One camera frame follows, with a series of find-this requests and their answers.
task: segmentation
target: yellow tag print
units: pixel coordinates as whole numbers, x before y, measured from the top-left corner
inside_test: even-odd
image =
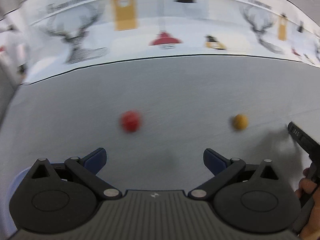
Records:
[[[131,30],[138,27],[135,0],[113,0],[115,30]]]
[[[288,19],[283,13],[279,16],[279,30],[278,30],[278,39],[281,41],[287,40],[287,23]]]

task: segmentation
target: table surface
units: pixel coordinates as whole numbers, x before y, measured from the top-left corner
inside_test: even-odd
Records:
[[[186,192],[213,175],[212,148],[247,163],[272,159],[296,187],[308,155],[287,132],[296,122],[320,141],[320,70],[304,63],[238,56],[188,56],[93,66],[21,85],[0,131],[0,202],[14,176],[37,158],[52,163],[108,153],[98,176],[119,188]],[[121,113],[143,124],[124,133]],[[230,120],[243,113],[249,127]]]

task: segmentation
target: red lamp print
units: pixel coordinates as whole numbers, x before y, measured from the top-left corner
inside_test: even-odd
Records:
[[[171,34],[167,32],[161,31],[158,35],[158,38],[150,43],[150,46],[159,45],[161,49],[171,49],[179,43],[182,43],[182,41],[172,37]]]

